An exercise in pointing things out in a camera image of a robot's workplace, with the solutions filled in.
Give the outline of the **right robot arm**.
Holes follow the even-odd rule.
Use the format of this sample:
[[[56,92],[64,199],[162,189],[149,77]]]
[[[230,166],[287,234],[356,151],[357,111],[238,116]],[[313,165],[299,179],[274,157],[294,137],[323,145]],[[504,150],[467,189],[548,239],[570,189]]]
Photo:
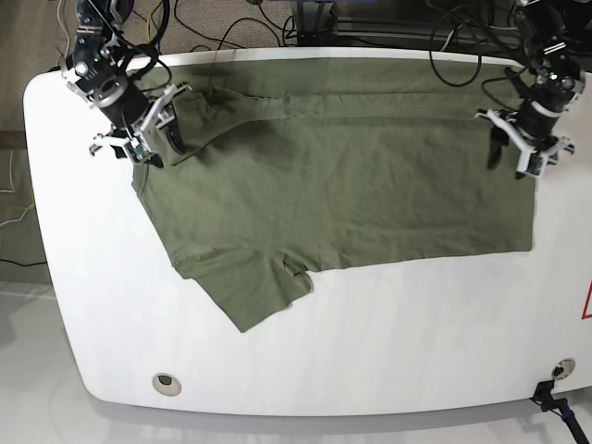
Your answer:
[[[155,36],[139,44],[122,30],[133,6],[132,1],[78,1],[78,28],[61,74],[71,91],[110,122],[108,133],[93,138],[90,154],[109,147],[117,158],[162,168],[159,134],[175,153],[185,153],[173,101],[191,87],[174,83],[171,69],[160,58],[158,45],[167,30],[170,3],[162,3]]]

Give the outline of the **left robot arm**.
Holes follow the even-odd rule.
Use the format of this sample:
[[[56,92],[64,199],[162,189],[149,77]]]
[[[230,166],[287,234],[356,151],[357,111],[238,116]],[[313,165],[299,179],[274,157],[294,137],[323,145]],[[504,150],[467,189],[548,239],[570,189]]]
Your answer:
[[[575,152],[574,144],[553,129],[560,117],[583,95],[586,74],[571,53],[567,18],[559,1],[517,1],[512,15],[521,42],[516,53],[521,70],[505,68],[500,81],[509,81],[522,102],[476,113],[492,124],[487,168],[496,169],[503,148],[519,151],[515,177],[543,176],[559,162],[559,154]]]

